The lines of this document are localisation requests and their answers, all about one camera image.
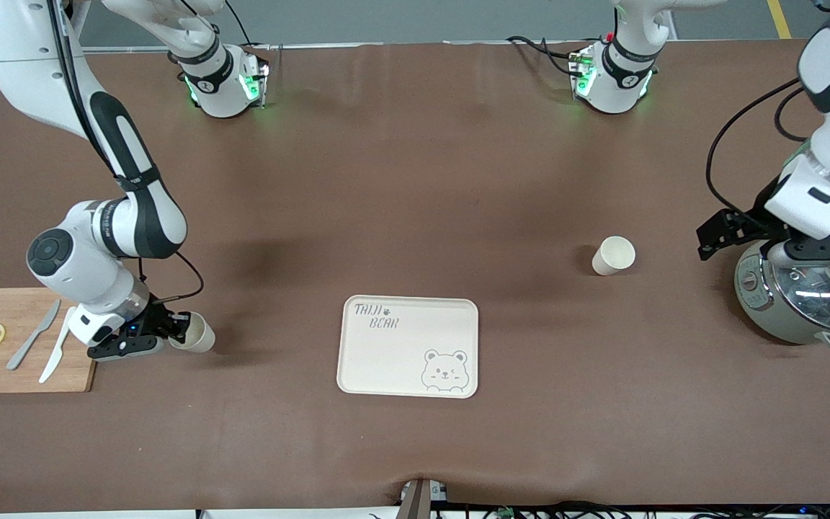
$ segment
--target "bear drawing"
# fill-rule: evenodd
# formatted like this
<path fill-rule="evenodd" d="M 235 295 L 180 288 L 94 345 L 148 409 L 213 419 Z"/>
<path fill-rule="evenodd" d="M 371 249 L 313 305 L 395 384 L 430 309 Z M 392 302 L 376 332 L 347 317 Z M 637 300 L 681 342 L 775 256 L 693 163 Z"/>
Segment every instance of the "bear drawing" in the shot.
<path fill-rule="evenodd" d="M 429 391 L 463 392 L 470 385 L 465 352 L 458 350 L 454 355 L 442 355 L 437 350 L 428 350 L 424 361 L 421 383 Z"/>

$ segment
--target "cutting board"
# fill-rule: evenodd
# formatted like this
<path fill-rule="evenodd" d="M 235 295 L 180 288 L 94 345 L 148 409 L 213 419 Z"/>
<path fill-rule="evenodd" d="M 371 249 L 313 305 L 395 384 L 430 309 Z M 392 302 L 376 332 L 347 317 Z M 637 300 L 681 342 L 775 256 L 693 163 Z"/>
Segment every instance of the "cutting board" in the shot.
<path fill-rule="evenodd" d="M 55 321 L 46 332 L 40 333 L 19 368 L 6 369 L 14 352 L 59 298 L 49 288 L 0 288 L 0 323 L 6 327 L 6 338 L 0 344 L 0 392 L 82 392 L 92 387 L 95 362 L 86 354 L 86 346 L 72 333 L 63 343 L 63 360 L 56 371 L 43 384 L 37 382 L 50 359 L 66 310 L 75 306 L 68 299 L 63 299 Z"/>

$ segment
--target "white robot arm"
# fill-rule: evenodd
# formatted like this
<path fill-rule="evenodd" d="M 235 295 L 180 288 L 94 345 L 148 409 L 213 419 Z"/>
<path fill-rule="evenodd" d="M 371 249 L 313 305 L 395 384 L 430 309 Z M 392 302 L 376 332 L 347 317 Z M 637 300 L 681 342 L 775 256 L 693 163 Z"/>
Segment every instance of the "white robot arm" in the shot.
<path fill-rule="evenodd" d="M 758 194 L 747 216 L 722 210 L 698 229 L 703 260 L 730 245 L 767 239 L 764 253 L 785 262 L 830 264 L 830 19 L 806 43 L 798 78 L 824 124 Z"/>
<path fill-rule="evenodd" d="M 102 0 L 103 6 L 148 30 L 184 70 L 191 98 L 214 117 L 239 115 L 264 105 L 267 62 L 236 45 L 220 43 L 216 27 L 204 19 L 223 9 L 224 0 Z"/>
<path fill-rule="evenodd" d="M 79 302 L 73 334 L 98 359 L 142 355 L 164 339 L 183 340 L 189 315 L 177 318 L 153 305 L 154 296 L 120 259 L 172 256 L 187 236 L 184 214 L 124 105 L 95 79 L 72 26 L 51 0 L 0 0 L 0 90 L 31 118 L 88 138 L 125 191 L 117 200 L 75 204 L 27 250 L 33 275 Z M 129 348 L 118 349 L 127 325 L 135 336 Z"/>
<path fill-rule="evenodd" d="M 572 57 L 574 94 L 597 111 L 622 114 L 646 94 L 656 57 L 669 27 L 659 14 L 669 9 L 704 9 L 726 0 L 610 0 L 616 14 L 613 39 L 599 40 Z"/>

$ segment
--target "yellow tape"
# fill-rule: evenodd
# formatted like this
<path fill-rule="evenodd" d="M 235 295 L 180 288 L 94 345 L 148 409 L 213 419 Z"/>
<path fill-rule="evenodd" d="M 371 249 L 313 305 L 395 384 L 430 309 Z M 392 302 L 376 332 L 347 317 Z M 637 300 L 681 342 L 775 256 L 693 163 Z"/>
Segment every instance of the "yellow tape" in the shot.
<path fill-rule="evenodd" d="M 777 36 L 780 36 L 781 40 L 793 38 L 790 35 L 790 26 L 787 26 L 787 17 L 783 16 L 780 0 L 767 0 L 767 7 L 770 9 L 770 17 L 774 19 L 774 26 L 777 27 Z"/>

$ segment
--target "knife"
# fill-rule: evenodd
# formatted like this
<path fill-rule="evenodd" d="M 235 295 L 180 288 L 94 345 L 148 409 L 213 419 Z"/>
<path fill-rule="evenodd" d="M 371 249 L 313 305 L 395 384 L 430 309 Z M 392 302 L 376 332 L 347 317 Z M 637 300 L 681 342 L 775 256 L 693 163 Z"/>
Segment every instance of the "knife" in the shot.
<path fill-rule="evenodd" d="M 66 341 L 66 336 L 69 335 L 69 319 L 72 319 L 72 314 L 75 312 L 75 306 L 69 306 L 69 310 L 66 310 L 66 318 L 63 319 L 63 327 L 60 328 L 60 336 L 56 338 L 56 344 L 53 345 L 53 352 L 50 353 L 50 360 L 47 361 L 47 367 L 43 368 L 43 373 L 40 374 L 40 380 L 37 382 L 41 384 L 46 382 L 47 378 L 50 378 L 50 375 L 53 375 L 53 371 L 56 369 L 57 365 L 60 365 L 60 360 L 63 359 L 63 342 Z"/>
<path fill-rule="evenodd" d="M 17 367 L 21 365 L 21 361 L 24 360 L 25 355 L 27 355 L 27 351 L 30 350 L 30 346 L 34 345 L 34 341 L 36 341 L 37 336 L 39 336 L 40 333 L 46 332 L 47 329 L 50 328 L 50 325 L 53 324 L 53 320 L 56 319 L 56 312 L 59 312 L 59 310 L 60 300 L 57 299 L 53 302 L 53 306 L 50 306 L 50 311 L 47 312 L 47 315 L 43 316 L 43 321 L 40 322 L 37 329 L 30 332 L 30 337 L 27 338 L 27 341 L 21 345 L 18 351 L 14 352 L 12 358 L 9 359 L 9 364 L 6 364 L 6 369 L 9 369 L 9 371 L 15 371 Z"/>

